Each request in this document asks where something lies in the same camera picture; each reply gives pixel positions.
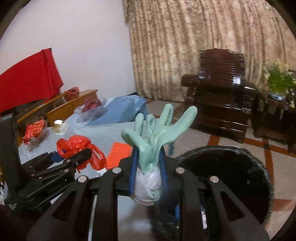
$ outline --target wooden armchair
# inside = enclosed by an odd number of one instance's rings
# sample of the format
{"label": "wooden armchair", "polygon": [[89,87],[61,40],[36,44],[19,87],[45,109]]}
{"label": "wooden armchair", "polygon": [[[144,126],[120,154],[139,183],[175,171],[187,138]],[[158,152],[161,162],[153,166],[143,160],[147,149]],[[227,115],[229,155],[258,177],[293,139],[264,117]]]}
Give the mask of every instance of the wooden armchair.
{"label": "wooden armchair", "polygon": [[200,71],[185,74],[182,86],[189,87],[185,107],[198,108],[192,125],[198,124],[231,131],[243,143],[251,102],[256,96],[253,83],[244,78],[244,55],[230,50],[200,51]]}

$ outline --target patterned curtain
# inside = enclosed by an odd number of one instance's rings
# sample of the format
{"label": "patterned curtain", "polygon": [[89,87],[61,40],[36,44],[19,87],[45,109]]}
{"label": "patterned curtain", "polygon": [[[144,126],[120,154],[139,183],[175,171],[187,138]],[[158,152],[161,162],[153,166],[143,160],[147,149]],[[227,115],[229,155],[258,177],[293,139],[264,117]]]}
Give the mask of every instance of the patterned curtain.
{"label": "patterned curtain", "polygon": [[199,51],[243,53],[246,79],[266,88],[262,65],[276,59],[296,69],[296,40],[265,0],[124,0],[137,92],[183,101],[185,73],[199,70]]}

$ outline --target orange sponge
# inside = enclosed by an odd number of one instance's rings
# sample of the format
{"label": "orange sponge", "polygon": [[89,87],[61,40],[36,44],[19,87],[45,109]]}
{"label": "orange sponge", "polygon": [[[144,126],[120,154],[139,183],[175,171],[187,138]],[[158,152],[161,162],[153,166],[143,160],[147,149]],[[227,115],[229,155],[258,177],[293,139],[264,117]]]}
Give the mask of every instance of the orange sponge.
{"label": "orange sponge", "polygon": [[107,169],[112,169],[119,165],[121,159],[131,156],[132,147],[128,144],[114,142],[107,157]]}

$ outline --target black trash bin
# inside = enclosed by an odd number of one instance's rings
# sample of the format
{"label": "black trash bin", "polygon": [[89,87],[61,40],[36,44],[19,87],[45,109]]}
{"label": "black trash bin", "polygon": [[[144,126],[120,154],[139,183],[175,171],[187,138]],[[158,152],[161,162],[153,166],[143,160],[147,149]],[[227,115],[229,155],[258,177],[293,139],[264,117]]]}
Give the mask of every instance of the black trash bin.
{"label": "black trash bin", "polygon": [[[267,169],[246,149],[228,146],[196,148],[177,158],[179,165],[203,178],[217,176],[265,225],[271,215],[274,188]],[[177,240],[174,217],[177,200],[159,200],[148,207],[148,217],[157,240]]]}

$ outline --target red basket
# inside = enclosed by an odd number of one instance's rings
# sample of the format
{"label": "red basket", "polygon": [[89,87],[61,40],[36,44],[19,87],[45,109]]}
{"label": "red basket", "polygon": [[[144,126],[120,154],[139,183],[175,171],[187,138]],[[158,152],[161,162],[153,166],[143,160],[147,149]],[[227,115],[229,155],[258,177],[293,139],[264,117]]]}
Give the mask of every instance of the red basket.
{"label": "red basket", "polygon": [[79,96],[79,89],[78,87],[73,87],[72,89],[69,89],[65,91],[64,98],[66,101],[73,100]]}

